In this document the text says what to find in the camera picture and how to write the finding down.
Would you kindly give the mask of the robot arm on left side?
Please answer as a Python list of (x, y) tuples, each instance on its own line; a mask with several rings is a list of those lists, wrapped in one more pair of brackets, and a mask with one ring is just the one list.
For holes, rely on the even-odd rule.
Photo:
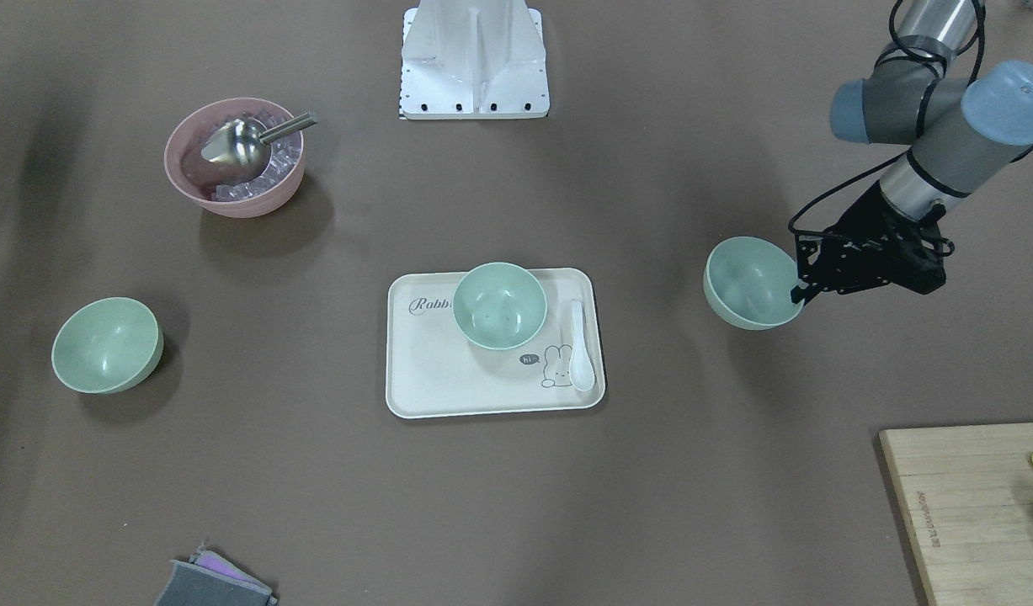
[(940, 219), (1033, 150), (1033, 65), (1004, 61), (985, 76), (948, 76), (954, 59), (984, 51), (982, 1), (913, 1), (890, 15), (890, 43), (866, 79), (840, 86), (829, 127), (841, 141), (902, 145), (828, 229), (793, 230), (799, 306), (823, 292), (896, 284), (931, 293), (954, 252)]

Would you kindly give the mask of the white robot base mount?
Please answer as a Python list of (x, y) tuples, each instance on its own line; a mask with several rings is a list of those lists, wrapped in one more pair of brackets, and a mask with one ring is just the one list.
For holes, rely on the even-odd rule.
[(402, 24), (401, 119), (523, 120), (550, 113), (543, 20), (524, 1), (421, 1)]

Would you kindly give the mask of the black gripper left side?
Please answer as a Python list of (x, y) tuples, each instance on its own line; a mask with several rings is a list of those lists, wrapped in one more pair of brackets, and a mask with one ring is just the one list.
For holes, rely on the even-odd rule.
[(801, 283), (790, 292), (792, 304), (807, 306), (819, 293), (847, 295), (886, 284), (921, 295), (942, 288), (950, 242), (937, 222), (946, 214), (936, 200), (913, 221), (893, 208), (881, 185), (872, 184), (828, 229), (797, 231)]

